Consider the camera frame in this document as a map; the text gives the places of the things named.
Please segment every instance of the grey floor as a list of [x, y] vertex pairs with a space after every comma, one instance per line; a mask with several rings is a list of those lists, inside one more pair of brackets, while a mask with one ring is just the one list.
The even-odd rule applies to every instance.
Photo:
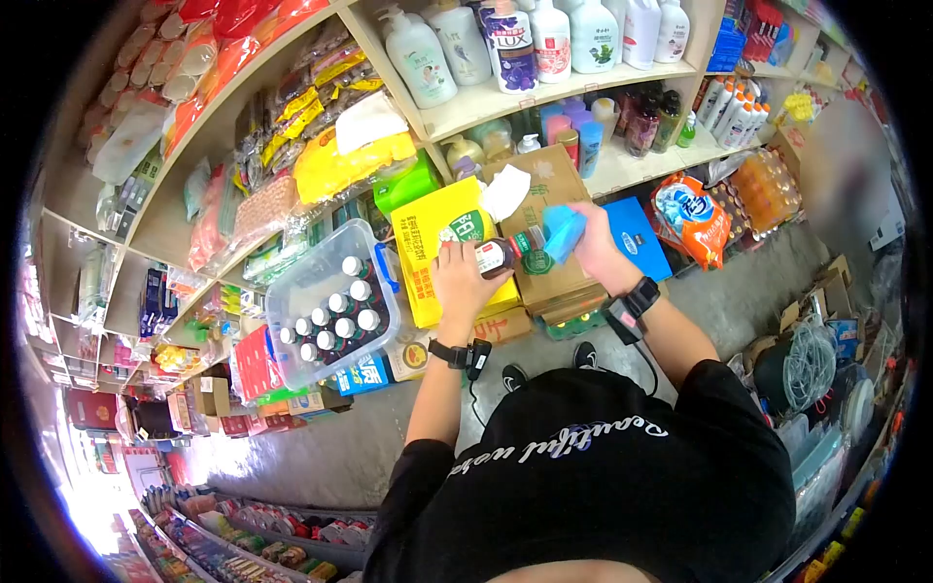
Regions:
[[[773, 329], [780, 312], [810, 286], [828, 259], [826, 247], [805, 223], [789, 225], [759, 249], [729, 261], [722, 271], [693, 270], [669, 280], [670, 299], [710, 336], [725, 360]], [[652, 384], [642, 357], [634, 348], [622, 346], [607, 327], [581, 340], [596, 346], [601, 366], [643, 387]], [[517, 363], [530, 376], [569, 366], [578, 341], [555, 342], [536, 333], [495, 348], [474, 385], [483, 420], [505, 394], [499, 375], [505, 364]], [[180, 450], [189, 478], [227, 493], [286, 505], [376, 507], [401, 453], [419, 384], [403, 382], [360, 396], [352, 410], [288, 433], [194, 439], [190, 448]], [[662, 375], [657, 397], [671, 403], [676, 399]], [[471, 400], [464, 389], [458, 452], [479, 441], [482, 431], [470, 409]]]

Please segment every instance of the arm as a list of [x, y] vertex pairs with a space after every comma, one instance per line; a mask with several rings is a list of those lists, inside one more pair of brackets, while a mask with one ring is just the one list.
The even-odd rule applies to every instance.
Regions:
[[[574, 250], [580, 266], [596, 278], [610, 296], [632, 291], [644, 274], [616, 248], [606, 211], [590, 202], [568, 206], [587, 218], [586, 231]], [[678, 391], [698, 362], [719, 359], [713, 342], [667, 298], [658, 298], [642, 314], [641, 321], [645, 343]]]
[[[513, 271], [493, 280], [480, 276], [476, 242], [445, 243], [431, 263], [431, 280], [443, 315], [438, 342], [444, 346], [466, 346], [472, 340], [473, 323], [483, 306]], [[460, 435], [460, 383], [462, 372], [449, 368], [434, 355], [418, 389], [411, 411], [406, 445], [416, 439], [436, 439], [454, 447]]]

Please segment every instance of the person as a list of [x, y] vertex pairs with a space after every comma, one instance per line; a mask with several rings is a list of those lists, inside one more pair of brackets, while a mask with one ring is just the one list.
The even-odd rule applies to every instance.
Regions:
[[[580, 266], [624, 296], [643, 275], [613, 243], [606, 211], [570, 206], [587, 217]], [[466, 346], [510, 275], [483, 280], [474, 243], [442, 247], [438, 341]], [[795, 519], [787, 450], [670, 301], [659, 298], [641, 326], [678, 391], [673, 408], [598, 369], [584, 342], [574, 368], [528, 380], [507, 367], [511, 392], [455, 459], [461, 371], [432, 355], [363, 580], [748, 583], [771, 568]]]

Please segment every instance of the sneaker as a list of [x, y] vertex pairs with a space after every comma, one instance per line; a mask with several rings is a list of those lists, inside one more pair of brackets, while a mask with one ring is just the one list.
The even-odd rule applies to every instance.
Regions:
[[596, 364], [596, 349], [589, 342], [581, 342], [574, 351], [574, 368], [599, 368]]
[[506, 365], [502, 369], [502, 386], [510, 393], [516, 389], [521, 389], [528, 384], [528, 375], [517, 365]]

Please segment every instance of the coiled wire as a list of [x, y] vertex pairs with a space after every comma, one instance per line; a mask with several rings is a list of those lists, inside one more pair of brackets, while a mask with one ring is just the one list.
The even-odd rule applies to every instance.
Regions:
[[784, 393], [796, 413], [829, 390], [836, 375], [836, 337], [810, 315], [794, 331], [784, 359]]

